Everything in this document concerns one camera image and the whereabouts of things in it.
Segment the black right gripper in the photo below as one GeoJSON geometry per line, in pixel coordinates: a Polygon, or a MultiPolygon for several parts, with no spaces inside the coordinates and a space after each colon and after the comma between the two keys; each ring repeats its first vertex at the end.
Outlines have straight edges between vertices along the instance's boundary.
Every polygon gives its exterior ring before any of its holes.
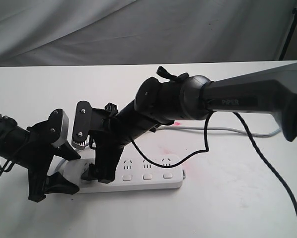
{"type": "Polygon", "coordinates": [[[114,173],[123,152],[122,136],[116,125],[117,105],[108,103],[105,108],[90,107],[89,147],[95,151],[94,164],[80,176],[81,180],[97,179],[100,183],[114,181],[114,173]]]}

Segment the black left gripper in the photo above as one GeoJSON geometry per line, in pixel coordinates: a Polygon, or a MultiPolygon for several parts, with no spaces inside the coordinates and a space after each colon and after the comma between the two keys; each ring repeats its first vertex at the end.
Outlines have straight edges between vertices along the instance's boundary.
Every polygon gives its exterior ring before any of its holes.
{"type": "MultiPolygon", "coordinates": [[[[73,195],[79,192],[79,187],[68,181],[61,173],[48,176],[53,149],[46,139],[49,133],[49,123],[45,120],[28,127],[29,134],[29,168],[28,168],[28,199],[40,202],[46,194],[61,193],[73,195]]],[[[55,155],[67,161],[80,159],[79,153],[66,141],[55,149],[55,155]]]]}

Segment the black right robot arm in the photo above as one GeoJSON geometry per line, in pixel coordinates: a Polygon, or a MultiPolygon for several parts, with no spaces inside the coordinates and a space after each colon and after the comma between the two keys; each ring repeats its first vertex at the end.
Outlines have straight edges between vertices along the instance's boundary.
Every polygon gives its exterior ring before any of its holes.
{"type": "Polygon", "coordinates": [[[204,76],[169,74],[159,67],[164,83],[150,77],[121,111],[113,106],[94,110],[97,126],[95,163],[83,180],[110,183],[124,147],[145,132],[176,120],[205,120],[213,112],[271,114],[285,139],[297,138],[297,63],[220,81],[204,76]]]}

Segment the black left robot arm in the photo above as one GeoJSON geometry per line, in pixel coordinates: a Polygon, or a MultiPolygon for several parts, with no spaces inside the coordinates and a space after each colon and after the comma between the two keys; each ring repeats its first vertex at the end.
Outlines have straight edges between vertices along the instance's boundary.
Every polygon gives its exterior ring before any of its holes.
{"type": "Polygon", "coordinates": [[[69,118],[62,109],[55,109],[48,119],[23,129],[16,120],[0,114],[0,174],[8,173],[14,165],[28,171],[28,199],[40,202],[47,194],[73,195],[79,187],[60,172],[49,176],[54,156],[67,161],[80,155],[67,140],[69,118]]]}

